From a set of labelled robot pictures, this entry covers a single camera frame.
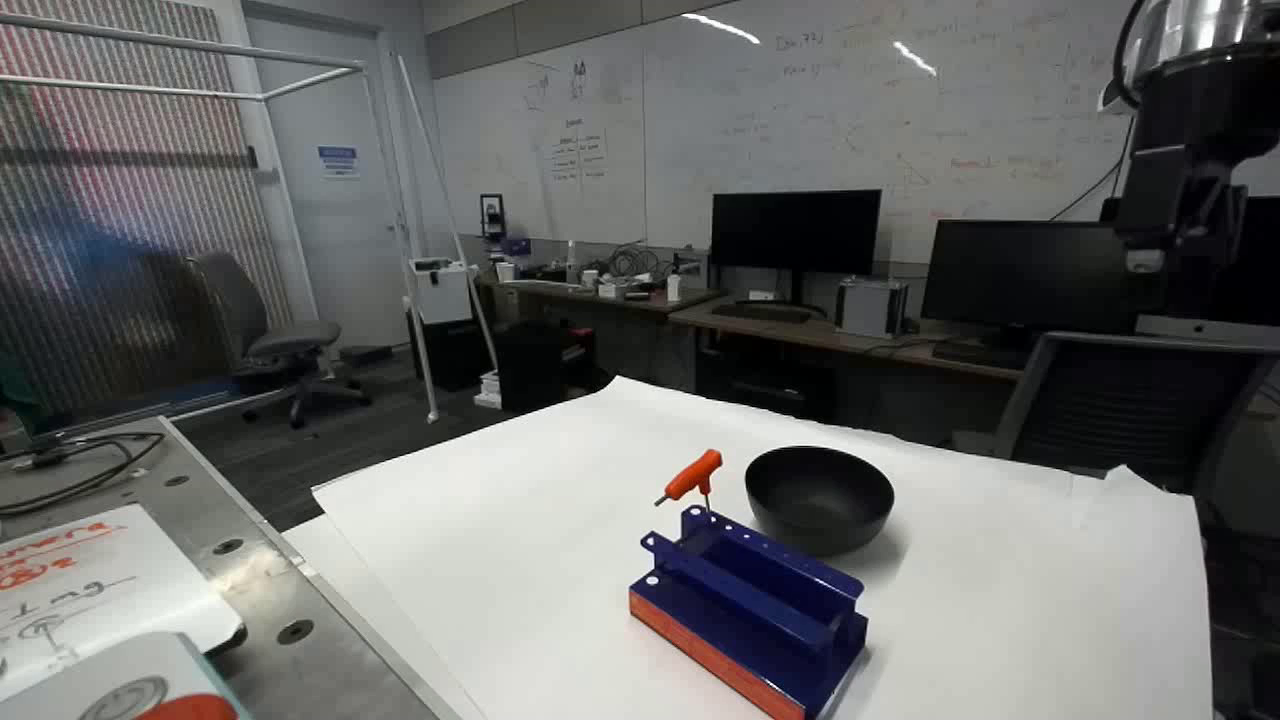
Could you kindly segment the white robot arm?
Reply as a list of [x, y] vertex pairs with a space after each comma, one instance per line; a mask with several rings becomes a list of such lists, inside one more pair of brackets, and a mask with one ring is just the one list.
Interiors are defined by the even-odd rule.
[[1134, 117], [1119, 234], [1227, 259], [1233, 173], [1280, 144], [1280, 0], [1132, 0], [1108, 92]]

